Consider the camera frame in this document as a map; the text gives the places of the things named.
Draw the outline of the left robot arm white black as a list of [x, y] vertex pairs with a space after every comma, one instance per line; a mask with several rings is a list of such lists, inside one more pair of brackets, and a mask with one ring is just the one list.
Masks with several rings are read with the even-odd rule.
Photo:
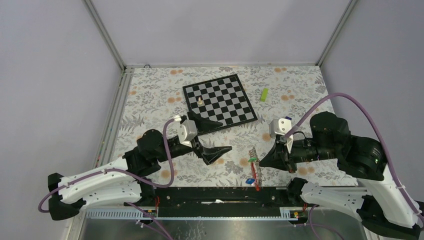
[[147, 130], [134, 149], [116, 160], [72, 176], [50, 174], [49, 193], [40, 201], [38, 211], [61, 221], [88, 207], [126, 202], [148, 206], [155, 200], [155, 188], [173, 184], [174, 158], [194, 153], [208, 166], [232, 150], [231, 146], [208, 148], [200, 143], [199, 129], [220, 126], [222, 123], [192, 111], [176, 115], [165, 123], [162, 131]]

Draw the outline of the black grey chessboard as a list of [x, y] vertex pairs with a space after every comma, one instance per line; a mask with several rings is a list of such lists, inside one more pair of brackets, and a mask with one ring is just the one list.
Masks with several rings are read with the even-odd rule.
[[[186, 85], [182, 90], [188, 111], [223, 123], [217, 131], [258, 119], [237, 74]], [[197, 104], [199, 97], [203, 106]]]

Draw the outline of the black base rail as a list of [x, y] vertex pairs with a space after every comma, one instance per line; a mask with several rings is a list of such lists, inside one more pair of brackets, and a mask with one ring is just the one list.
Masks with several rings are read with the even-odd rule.
[[282, 208], [302, 210], [285, 187], [168, 187], [143, 193], [135, 206], [152, 207], [162, 218], [281, 217]]

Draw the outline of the lime green block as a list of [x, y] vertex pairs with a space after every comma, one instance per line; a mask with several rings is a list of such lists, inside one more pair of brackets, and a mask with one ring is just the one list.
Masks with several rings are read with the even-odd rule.
[[264, 88], [262, 90], [261, 95], [260, 95], [260, 99], [259, 99], [260, 102], [265, 102], [267, 100], [268, 92], [269, 92], [268, 88]]

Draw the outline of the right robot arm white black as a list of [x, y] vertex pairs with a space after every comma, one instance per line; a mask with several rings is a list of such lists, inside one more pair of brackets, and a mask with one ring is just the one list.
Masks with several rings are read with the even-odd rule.
[[298, 163], [335, 159], [338, 169], [361, 183], [367, 194], [354, 196], [295, 177], [286, 187], [287, 201], [330, 208], [383, 237], [417, 240], [422, 232], [419, 218], [409, 206], [411, 198], [396, 185], [381, 143], [352, 135], [348, 122], [328, 111], [314, 115], [309, 124], [312, 136], [294, 140], [285, 136], [289, 119], [273, 120], [269, 130], [275, 142], [259, 165], [295, 173]]

